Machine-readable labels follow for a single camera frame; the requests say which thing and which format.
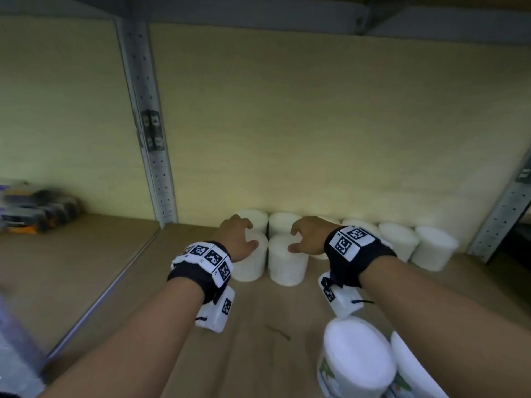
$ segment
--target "black wristband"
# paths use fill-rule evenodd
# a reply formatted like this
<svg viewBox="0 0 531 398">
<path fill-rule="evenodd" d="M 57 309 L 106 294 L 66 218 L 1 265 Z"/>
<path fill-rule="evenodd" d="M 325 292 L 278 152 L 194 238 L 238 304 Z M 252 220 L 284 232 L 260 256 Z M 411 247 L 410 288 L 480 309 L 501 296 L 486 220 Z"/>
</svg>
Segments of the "black wristband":
<svg viewBox="0 0 531 398">
<path fill-rule="evenodd" d="M 348 226 L 335 229 L 328 235 L 324 242 L 324 251 L 330 260 L 330 278 L 331 281 L 339 287 L 343 287 L 344 285 L 362 287 L 358 277 L 367 269 L 371 262 L 381 256 L 396 257 L 396 254 L 391 248 L 383 244 L 377 236 L 365 229 L 361 229 L 362 232 L 372 236 L 375 240 L 364 246 L 358 246 L 359 251 L 355 254 L 352 260 L 349 261 L 330 244 L 336 234 L 346 227 Z M 346 235 L 342 234 L 342 237 L 345 237 L 347 240 L 346 243 L 356 244 L 355 241 L 349 239 Z"/>
<path fill-rule="evenodd" d="M 206 241 L 206 243 L 212 243 L 219 247 L 221 250 L 223 250 L 225 253 L 228 254 L 230 258 L 230 254 L 225 248 L 224 245 L 221 243 L 218 243 L 216 241 Z M 223 283 L 221 287 L 217 287 L 214 283 L 214 280 L 212 279 L 212 275 L 209 274 L 207 271 L 205 271 L 203 268 L 201 268 L 197 264 L 192 264 L 187 261 L 181 262 L 179 264 L 176 264 L 174 269 L 171 270 L 171 272 L 168 275 L 167 281 L 177 278 L 177 277 L 184 277 L 188 278 L 195 283 L 199 285 L 199 287 L 202 288 L 204 293 L 204 300 L 203 304 L 207 304 L 211 301 L 216 304 L 218 302 L 219 297 L 222 295 L 223 291 L 227 287 L 227 283 L 230 280 L 230 275 L 227 278 L 227 280 Z"/>
</svg>

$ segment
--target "shelf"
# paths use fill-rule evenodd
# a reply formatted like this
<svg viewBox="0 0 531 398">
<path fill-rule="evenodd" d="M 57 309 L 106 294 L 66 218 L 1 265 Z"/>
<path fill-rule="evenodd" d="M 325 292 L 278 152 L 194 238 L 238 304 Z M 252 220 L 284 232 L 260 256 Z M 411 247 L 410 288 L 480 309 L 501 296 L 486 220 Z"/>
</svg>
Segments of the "shelf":
<svg viewBox="0 0 531 398">
<path fill-rule="evenodd" d="M 107 338 L 164 285 L 176 254 L 211 232 L 210 227 L 167 225 L 73 336 L 47 376 L 57 377 Z M 225 330 L 192 331 L 163 396 L 255 396 L 257 391 L 264 396 L 315 395 L 317 355 L 324 328 L 333 317 L 316 281 L 327 266 L 327 261 L 310 260 L 305 280 L 296 287 L 279 286 L 267 275 L 251 283 L 231 280 L 236 298 Z M 505 294 L 479 261 L 456 255 L 445 271 L 430 276 L 531 327 L 531 313 Z M 390 335 L 392 327 L 378 307 L 365 305 L 357 315 Z"/>
<path fill-rule="evenodd" d="M 0 292 L 48 353 L 158 229 L 156 221 L 84 215 L 46 234 L 0 234 Z"/>
</svg>

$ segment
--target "person's left hand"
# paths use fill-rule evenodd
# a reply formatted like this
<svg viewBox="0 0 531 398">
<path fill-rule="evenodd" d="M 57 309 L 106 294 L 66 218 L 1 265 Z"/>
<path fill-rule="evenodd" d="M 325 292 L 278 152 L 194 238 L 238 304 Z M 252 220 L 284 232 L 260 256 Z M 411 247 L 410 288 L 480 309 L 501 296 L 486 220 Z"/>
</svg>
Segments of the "person's left hand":
<svg viewBox="0 0 531 398">
<path fill-rule="evenodd" d="M 249 257 L 258 247 L 258 240 L 245 240 L 245 229 L 252 227 L 249 219 L 233 215 L 222 222 L 209 240 L 221 243 L 229 252 L 232 262 L 237 263 Z"/>
</svg>

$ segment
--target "white cylindrical container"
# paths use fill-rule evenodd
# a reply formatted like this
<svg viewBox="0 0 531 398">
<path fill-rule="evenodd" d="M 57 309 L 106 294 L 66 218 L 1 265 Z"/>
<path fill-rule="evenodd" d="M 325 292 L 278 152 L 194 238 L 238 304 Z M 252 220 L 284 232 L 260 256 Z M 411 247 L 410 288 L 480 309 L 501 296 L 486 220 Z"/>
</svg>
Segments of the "white cylindrical container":
<svg viewBox="0 0 531 398">
<path fill-rule="evenodd" d="M 358 317 L 334 318 L 324 330 L 317 381 L 327 398 L 380 398 L 395 378 L 391 345 Z"/>
<path fill-rule="evenodd" d="M 392 244 L 398 258 L 405 263 L 417 247 L 420 239 L 409 227 L 404 227 L 394 222 L 383 222 L 378 226 L 382 238 Z"/>
<path fill-rule="evenodd" d="M 275 234 L 290 234 L 293 224 L 302 218 L 292 212 L 276 212 L 269 217 L 269 240 Z"/>
<path fill-rule="evenodd" d="M 380 229 L 373 223 L 362 221 L 361 219 L 350 219 L 347 218 L 342 222 L 344 226 L 355 226 L 361 227 L 362 229 L 368 230 L 370 233 L 374 234 L 376 237 L 382 237 Z"/>
<path fill-rule="evenodd" d="M 259 230 L 263 234 L 267 234 L 267 224 L 269 222 L 269 215 L 267 212 L 255 210 L 254 208 L 247 208 L 246 210 L 239 210 L 235 212 L 241 218 L 248 218 L 253 224 L 254 230 Z"/>
<path fill-rule="evenodd" d="M 245 240 L 258 240 L 258 247 L 249 257 L 233 263 L 232 278 L 236 281 L 250 282 L 262 276 L 266 268 L 266 255 L 269 241 L 265 234 L 255 229 L 245 229 Z"/>
<path fill-rule="evenodd" d="M 386 397 L 448 398 L 396 332 L 391 335 L 391 347 L 398 362 L 398 372 Z"/>
<path fill-rule="evenodd" d="M 411 262 L 429 271 L 441 271 L 459 246 L 459 242 L 444 230 L 429 226 L 415 228 L 421 242 L 411 256 Z"/>
<path fill-rule="evenodd" d="M 321 219 L 324 219 L 325 221 L 327 222 L 332 222 L 333 224 L 336 224 L 336 225 L 341 225 L 341 223 L 335 219 L 332 219 L 332 218 L 327 218 L 326 216 L 319 216 L 319 218 Z M 312 256 L 313 258 L 317 258 L 317 260 L 328 260 L 328 256 L 326 255 L 326 253 L 323 253 L 323 254 L 317 254 L 315 256 Z"/>
<path fill-rule="evenodd" d="M 293 254 L 288 246 L 298 243 L 302 236 L 297 234 L 277 234 L 269 240 L 269 276 L 283 286 L 295 286 L 302 282 L 308 266 L 308 254 Z"/>
</svg>

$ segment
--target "brown scratch mark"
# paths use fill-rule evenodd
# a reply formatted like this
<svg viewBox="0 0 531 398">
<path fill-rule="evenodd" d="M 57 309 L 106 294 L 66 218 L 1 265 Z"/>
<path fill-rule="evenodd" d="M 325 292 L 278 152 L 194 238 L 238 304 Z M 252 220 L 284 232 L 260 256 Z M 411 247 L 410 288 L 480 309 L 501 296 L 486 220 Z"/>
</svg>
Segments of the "brown scratch mark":
<svg viewBox="0 0 531 398">
<path fill-rule="evenodd" d="M 270 326 L 270 325 L 264 325 L 264 327 L 266 327 L 267 329 L 270 329 L 270 330 L 273 331 L 273 332 L 277 332 L 277 333 L 279 333 L 279 334 L 282 335 L 284 338 L 286 338 L 286 340 L 291 341 L 291 336 L 289 336 L 289 335 L 286 334 L 285 332 L 279 330 L 278 328 L 272 327 L 272 326 Z"/>
</svg>

